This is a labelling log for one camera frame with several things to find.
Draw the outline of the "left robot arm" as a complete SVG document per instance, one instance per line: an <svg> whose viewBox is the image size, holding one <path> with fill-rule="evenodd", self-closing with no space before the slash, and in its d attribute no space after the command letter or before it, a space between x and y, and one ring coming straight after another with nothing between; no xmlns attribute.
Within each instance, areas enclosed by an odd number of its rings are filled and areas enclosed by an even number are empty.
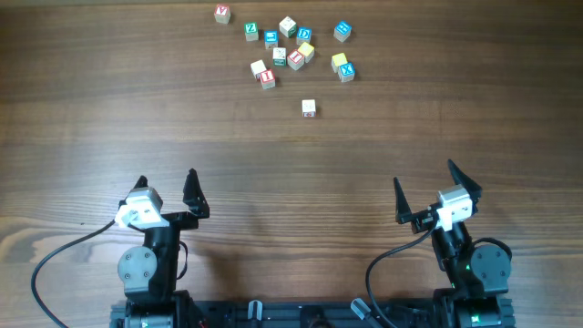
<svg viewBox="0 0 583 328"><path fill-rule="evenodd" d="M199 220L210 216L195 169L190 169L183 188L188 209L163 214L163 200L142 176L118 207L115 223L144 233L143 244L124 252L118 276L127 298L111 308L110 326L116 328L200 328L207 320L189 292L177 289L186 273L179 268L179 252L188 247L182 231L196 230Z"/></svg>

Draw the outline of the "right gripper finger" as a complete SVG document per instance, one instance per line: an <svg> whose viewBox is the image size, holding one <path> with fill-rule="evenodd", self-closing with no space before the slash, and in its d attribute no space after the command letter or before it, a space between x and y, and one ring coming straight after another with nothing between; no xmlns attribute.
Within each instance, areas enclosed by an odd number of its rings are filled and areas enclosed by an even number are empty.
<svg viewBox="0 0 583 328"><path fill-rule="evenodd" d="M394 177L394 193L395 193L395 220L396 221L411 221L412 212L408 201L404 195L401 183L397 177Z"/></svg>
<svg viewBox="0 0 583 328"><path fill-rule="evenodd" d="M451 159L447 161L447 166L454 183L464 187L472 200L479 200L482 197L482 187L469 178Z"/></svg>

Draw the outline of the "red I wooden block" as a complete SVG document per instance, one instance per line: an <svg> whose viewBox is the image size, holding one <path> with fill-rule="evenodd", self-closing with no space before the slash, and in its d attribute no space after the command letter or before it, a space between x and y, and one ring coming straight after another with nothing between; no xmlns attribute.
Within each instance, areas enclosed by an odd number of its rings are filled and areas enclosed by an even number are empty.
<svg viewBox="0 0 583 328"><path fill-rule="evenodd" d="M263 89L269 89L276 86L276 79L271 69L260 73L260 82Z"/></svg>

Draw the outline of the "white number wooden block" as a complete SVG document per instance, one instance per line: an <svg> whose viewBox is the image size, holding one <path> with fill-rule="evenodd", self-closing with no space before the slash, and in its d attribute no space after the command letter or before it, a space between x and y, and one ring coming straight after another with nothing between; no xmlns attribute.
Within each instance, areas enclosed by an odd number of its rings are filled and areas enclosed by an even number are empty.
<svg viewBox="0 0 583 328"><path fill-rule="evenodd" d="M305 118L313 118L316 116L316 104L314 99L304 99L302 101L302 115Z"/></svg>

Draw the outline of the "blue X wooden block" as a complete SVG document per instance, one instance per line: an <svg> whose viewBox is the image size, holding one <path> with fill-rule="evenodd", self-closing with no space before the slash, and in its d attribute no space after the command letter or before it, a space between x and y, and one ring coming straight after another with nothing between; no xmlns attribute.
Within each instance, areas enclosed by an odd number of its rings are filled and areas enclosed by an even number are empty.
<svg viewBox="0 0 583 328"><path fill-rule="evenodd" d="M355 69L353 64L348 62L338 67L338 75L340 80L345 83L352 81L355 77Z"/></svg>

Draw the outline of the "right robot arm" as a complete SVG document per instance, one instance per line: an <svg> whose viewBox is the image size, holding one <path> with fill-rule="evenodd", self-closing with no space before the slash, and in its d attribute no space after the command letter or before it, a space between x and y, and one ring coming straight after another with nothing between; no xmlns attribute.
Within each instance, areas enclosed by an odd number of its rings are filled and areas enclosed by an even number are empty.
<svg viewBox="0 0 583 328"><path fill-rule="evenodd" d="M437 289L424 305L429 327L514 327L508 293L512 251L494 238L473 239L465 221L477 214L482 188L452 161L447 162L454 186L437 192L437 202L413 212L399 179L394 179L395 220L409 223L413 233L427 232L438 266L451 283Z"/></svg>

